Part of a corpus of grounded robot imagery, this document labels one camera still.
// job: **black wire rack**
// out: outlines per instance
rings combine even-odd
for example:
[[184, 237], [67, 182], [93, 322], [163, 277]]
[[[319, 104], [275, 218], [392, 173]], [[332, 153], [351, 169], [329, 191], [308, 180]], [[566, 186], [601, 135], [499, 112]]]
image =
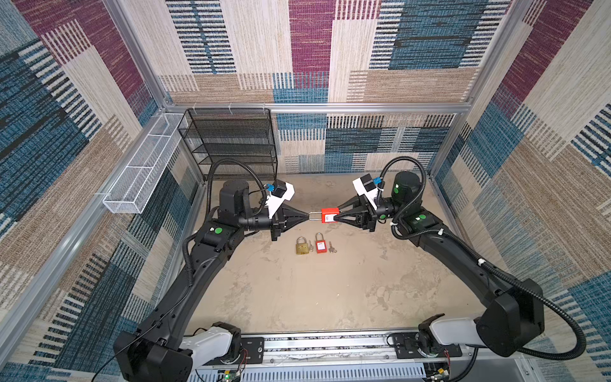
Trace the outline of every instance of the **black wire rack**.
[[[262, 180], [275, 180], [276, 142], [269, 109], [188, 109], [187, 128], [179, 128], [204, 178], [210, 166], [223, 158], [248, 164]], [[222, 164], [215, 180], [248, 178], [235, 164]]]

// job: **wire mesh basket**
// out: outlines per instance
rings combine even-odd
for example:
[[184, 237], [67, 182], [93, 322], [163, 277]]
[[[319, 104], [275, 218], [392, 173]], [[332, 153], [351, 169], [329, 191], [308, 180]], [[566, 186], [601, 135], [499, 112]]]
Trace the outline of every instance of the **wire mesh basket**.
[[112, 213], [142, 213], [180, 142], [183, 114], [165, 113], [155, 122], [130, 162], [104, 197]]
[[[268, 109], [189, 109], [185, 121], [178, 130], [204, 177], [215, 162], [233, 158], [262, 180], [276, 178], [278, 156]], [[222, 164], [214, 173], [215, 180], [248, 176], [235, 164]]]

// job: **gold padlock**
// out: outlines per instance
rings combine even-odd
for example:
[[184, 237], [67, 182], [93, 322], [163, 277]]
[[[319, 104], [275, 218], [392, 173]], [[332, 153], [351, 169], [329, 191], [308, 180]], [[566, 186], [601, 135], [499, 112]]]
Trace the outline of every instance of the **gold padlock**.
[[307, 242], [306, 242], [306, 238], [304, 237], [299, 237], [297, 238], [297, 255], [305, 255], [310, 253], [310, 248], [308, 248]]

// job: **white wire basket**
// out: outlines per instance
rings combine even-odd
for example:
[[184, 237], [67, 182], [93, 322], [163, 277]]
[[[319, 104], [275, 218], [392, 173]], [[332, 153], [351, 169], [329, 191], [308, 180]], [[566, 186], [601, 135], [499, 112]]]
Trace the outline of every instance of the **white wire basket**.
[[186, 128], [183, 114], [164, 113], [148, 132], [130, 162], [104, 197], [112, 213], [142, 213], [176, 146], [178, 127]]

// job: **beige floor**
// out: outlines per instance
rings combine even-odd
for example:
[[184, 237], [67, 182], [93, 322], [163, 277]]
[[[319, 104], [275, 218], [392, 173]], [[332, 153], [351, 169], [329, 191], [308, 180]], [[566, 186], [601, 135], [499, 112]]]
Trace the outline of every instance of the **beige floor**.
[[[279, 178], [295, 186], [288, 204], [308, 212], [336, 207], [354, 196], [352, 180], [358, 176]], [[221, 186], [215, 182], [212, 206]], [[423, 200], [427, 209], [445, 218], [428, 187]], [[197, 227], [202, 221], [203, 212]], [[296, 255], [297, 237], [313, 243], [317, 232], [337, 253]], [[269, 232], [244, 239], [204, 294], [187, 332], [216, 321], [242, 332], [413, 327], [437, 313], [481, 311], [483, 306], [456, 276], [411, 242], [395, 239], [388, 223], [371, 233], [342, 223], [308, 221], [275, 242]]]

